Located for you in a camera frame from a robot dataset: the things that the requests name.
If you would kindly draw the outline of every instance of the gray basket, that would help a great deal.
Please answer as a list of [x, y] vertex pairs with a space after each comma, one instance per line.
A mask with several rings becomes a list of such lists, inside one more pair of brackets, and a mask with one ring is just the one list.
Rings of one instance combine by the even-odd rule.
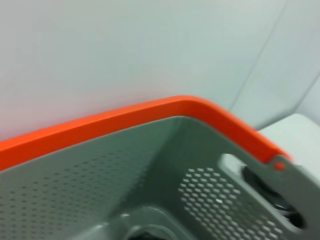
[[[267, 150], [268, 161], [257, 159]], [[142, 231], [166, 240], [317, 240], [319, 183], [281, 153], [217, 106], [183, 96], [11, 139], [0, 144], [0, 240], [127, 240]], [[306, 228], [291, 225], [223, 154], [284, 196]]]

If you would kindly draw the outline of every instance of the white surface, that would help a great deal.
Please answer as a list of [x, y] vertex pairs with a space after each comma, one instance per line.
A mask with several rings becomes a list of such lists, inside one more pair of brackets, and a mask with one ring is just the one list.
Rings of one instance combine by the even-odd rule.
[[1, 1], [0, 140], [172, 95], [228, 109], [284, 2]]
[[260, 133], [288, 152], [297, 165], [320, 179], [320, 126], [301, 114], [293, 114]]
[[296, 112], [307, 116], [320, 126], [320, 78], [312, 86]]
[[320, 71], [320, 1], [289, 0], [231, 111], [260, 129], [293, 113]]

